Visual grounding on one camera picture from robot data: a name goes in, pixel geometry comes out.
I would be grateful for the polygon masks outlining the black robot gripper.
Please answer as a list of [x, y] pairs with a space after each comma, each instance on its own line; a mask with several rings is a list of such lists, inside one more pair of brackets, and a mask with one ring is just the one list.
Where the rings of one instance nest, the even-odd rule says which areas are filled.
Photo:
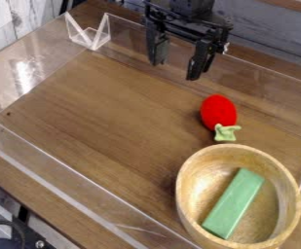
[[232, 22], [213, 11], [216, 0], [144, 0], [144, 4], [148, 57], [153, 66], [164, 64], [168, 58], [170, 38], [166, 30], [190, 42], [201, 37], [214, 39], [214, 42], [200, 40], [196, 43], [189, 60], [186, 80], [198, 80], [210, 68], [216, 53], [228, 50]]

